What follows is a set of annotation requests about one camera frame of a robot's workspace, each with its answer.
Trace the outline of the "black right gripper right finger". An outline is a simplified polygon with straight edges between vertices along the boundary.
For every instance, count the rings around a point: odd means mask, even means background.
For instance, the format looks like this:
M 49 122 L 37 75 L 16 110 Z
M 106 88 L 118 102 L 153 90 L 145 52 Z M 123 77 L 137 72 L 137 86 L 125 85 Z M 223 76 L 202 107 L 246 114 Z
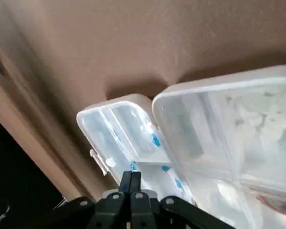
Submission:
M 158 200 L 141 189 L 141 172 L 131 175 L 132 229 L 232 229 L 229 224 L 177 197 Z

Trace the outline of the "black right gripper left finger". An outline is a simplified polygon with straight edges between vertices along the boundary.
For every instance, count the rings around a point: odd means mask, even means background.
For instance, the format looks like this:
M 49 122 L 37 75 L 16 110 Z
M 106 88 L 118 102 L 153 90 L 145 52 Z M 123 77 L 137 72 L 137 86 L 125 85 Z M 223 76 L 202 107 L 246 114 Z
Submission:
M 56 209 L 55 229 L 115 229 L 126 224 L 123 211 L 131 186 L 132 172 L 123 173 L 119 189 L 93 202 L 88 197 L 77 198 Z

